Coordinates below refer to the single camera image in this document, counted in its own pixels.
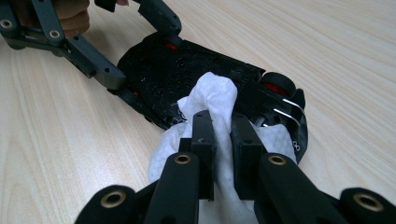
human hand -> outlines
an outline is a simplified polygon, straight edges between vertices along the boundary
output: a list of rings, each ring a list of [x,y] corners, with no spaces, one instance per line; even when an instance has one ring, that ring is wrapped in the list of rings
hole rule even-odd
[[[10,4],[18,15],[21,25],[39,27],[31,0],[11,0]],[[66,38],[77,33],[82,34],[90,27],[90,16],[87,10],[90,0],[52,0],[52,4]],[[117,4],[127,6],[129,2],[128,0],[117,0]]]

red accent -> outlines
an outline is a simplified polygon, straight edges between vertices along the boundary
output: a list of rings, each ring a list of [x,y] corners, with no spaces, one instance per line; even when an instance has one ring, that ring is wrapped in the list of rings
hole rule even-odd
[[[165,41],[165,46],[169,49],[178,49],[178,47],[170,41]]]
[[[266,82],[266,83],[263,83],[262,85],[264,87],[268,88],[268,90],[270,90],[270,91],[274,91],[274,92],[276,92],[278,94],[281,94],[281,95],[284,95],[284,96],[288,96],[288,94],[282,88],[278,87],[275,84]]]

light wood surface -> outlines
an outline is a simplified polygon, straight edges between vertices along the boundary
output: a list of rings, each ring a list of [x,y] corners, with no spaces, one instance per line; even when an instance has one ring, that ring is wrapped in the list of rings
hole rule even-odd
[[[304,89],[315,185],[396,203],[396,1],[165,1],[180,36]],[[117,63],[154,29],[138,4],[90,6],[85,34]],[[0,223],[72,223],[98,190],[148,184],[163,130],[64,58],[0,39]]]

screw hole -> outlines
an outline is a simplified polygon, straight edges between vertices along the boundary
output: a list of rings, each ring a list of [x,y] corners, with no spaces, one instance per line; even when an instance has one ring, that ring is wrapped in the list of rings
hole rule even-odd
[[[285,158],[283,158],[283,157],[281,157],[281,156],[270,156],[270,157],[268,158],[268,160],[269,160],[271,163],[275,164],[275,165],[284,165],[284,164],[286,164]]]
[[[114,190],[106,194],[101,201],[101,205],[105,208],[113,208],[122,204],[126,199],[126,194],[122,190]]]
[[[353,199],[358,205],[370,211],[380,212],[384,210],[384,205],[382,205],[382,203],[379,200],[377,200],[375,197],[371,195],[357,193],[353,195]]]
[[[188,155],[179,155],[175,157],[175,162],[178,164],[187,164],[191,161],[191,157]]]
[[[12,22],[9,20],[1,20],[0,24],[5,29],[9,29],[12,27]]]
[[[56,39],[56,38],[59,38],[61,36],[61,34],[58,31],[53,30],[53,31],[49,31],[49,36],[51,38]]]

white cloth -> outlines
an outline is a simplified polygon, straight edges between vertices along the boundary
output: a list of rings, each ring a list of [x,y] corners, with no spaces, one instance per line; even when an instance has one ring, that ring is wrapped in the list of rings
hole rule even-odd
[[[167,130],[151,155],[148,178],[150,182],[154,182],[160,178],[166,159],[178,152],[180,138],[191,138],[193,115],[209,110],[217,141],[215,201],[200,201],[199,223],[258,223],[253,202],[241,201],[233,188],[230,132],[236,94],[235,85],[227,77],[204,74],[190,95],[177,102],[188,122],[174,125]],[[255,130],[269,152],[284,154],[295,161],[290,135],[283,125],[255,127]]]

